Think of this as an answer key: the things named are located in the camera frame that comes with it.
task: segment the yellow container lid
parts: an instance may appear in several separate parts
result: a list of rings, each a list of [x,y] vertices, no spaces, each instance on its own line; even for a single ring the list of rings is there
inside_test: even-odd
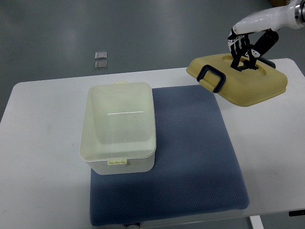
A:
[[[224,73],[225,83],[218,94],[229,102],[238,106],[251,106],[276,97],[286,91],[287,77],[269,65],[257,61],[257,70],[246,69],[242,72],[230,67],[233,58],[231,54],[218,54],[194,59],[186,71],[195,79],[205,65]],[[213,91],[220,81],[219,76],[208,71],[199,84],[209,91]]]

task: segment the small metal object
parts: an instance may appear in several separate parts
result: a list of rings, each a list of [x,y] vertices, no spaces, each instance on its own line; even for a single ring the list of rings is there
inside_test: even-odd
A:
[[[107,61],[97,61],[95,62],[95,70],[107,69]]]
[[[100,59],[106,59],[107,58],[107,52],[106,51],[101,51],[101,52],[96,52],[95,53],[95,59],[100,60]]]

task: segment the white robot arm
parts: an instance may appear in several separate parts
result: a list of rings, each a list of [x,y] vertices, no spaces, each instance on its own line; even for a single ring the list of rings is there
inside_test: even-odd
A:
[[[265,54],[278,40],[276,33],[282,27],[299,29],[305,26],[305,0],[293,0],[287,6],[271,8],[253,13],[235,24],[228,37],[228,46],[233,56],[231,67],[242,71],[256,69],[256,59]],[[248,35],[265,31],[265,34],[251,45]],[[249,57],[247,67],[238,68],[242,56]]]

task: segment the storage box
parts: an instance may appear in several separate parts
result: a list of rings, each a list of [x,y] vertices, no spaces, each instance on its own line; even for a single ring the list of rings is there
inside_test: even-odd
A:
[[[101,175],[145,172],[154,165],[156,130],[147,83],[98,85],[88,92],[80,156]]]

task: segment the blue mat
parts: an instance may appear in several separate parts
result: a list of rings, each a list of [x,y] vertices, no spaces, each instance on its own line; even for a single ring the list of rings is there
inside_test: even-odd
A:
[[[144,173],[91,171],[94,226],[245,209],[249,197],[218,104],[200,85],[152,90],[155,164]]]

